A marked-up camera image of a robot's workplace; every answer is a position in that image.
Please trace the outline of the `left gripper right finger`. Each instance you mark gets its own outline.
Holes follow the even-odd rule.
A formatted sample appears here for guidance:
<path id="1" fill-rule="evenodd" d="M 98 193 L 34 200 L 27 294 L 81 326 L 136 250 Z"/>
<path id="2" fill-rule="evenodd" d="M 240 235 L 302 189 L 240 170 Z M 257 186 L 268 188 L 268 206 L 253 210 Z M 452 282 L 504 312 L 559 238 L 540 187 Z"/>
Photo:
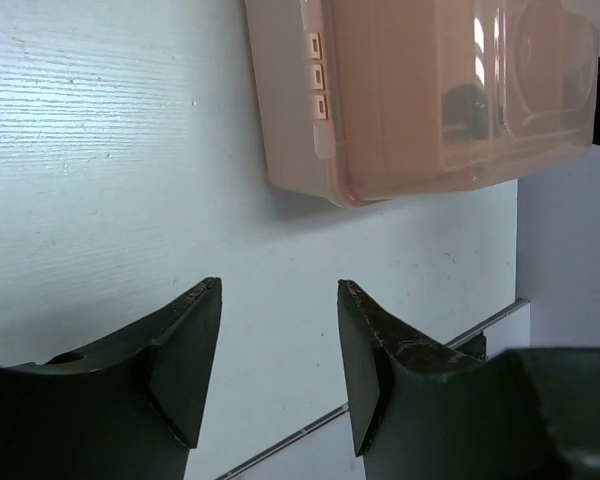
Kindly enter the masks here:
<path id="1" fill-rule="evenodd" d="M 354 450 L 370 479 L 600 479 L 600 348 L 481 361 L 338 284 Z"/>

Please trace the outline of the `pink plastic toolbox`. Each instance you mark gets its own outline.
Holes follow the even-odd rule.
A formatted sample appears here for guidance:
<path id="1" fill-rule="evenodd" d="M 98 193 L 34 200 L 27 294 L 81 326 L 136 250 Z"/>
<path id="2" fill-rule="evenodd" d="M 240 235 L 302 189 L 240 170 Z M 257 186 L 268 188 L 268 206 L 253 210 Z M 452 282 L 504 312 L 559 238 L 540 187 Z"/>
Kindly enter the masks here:
<path id="1" fill-rule="evenodd" d="M 600 1 L 245 10 L 277 188 L 358 207 L 496 185 L 591 147 Z"/>

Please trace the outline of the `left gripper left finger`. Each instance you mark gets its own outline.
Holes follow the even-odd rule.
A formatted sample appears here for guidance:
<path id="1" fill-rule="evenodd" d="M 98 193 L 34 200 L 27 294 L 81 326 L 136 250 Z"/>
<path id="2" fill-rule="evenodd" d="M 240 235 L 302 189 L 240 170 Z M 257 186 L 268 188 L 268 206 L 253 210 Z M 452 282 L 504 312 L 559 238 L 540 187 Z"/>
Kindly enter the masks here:
<path id="1" fill-rule="evenodd" d="M 43 364 L 0 367 L 0 479 L 181 479 L 222 311 L 209 277 Z"/>

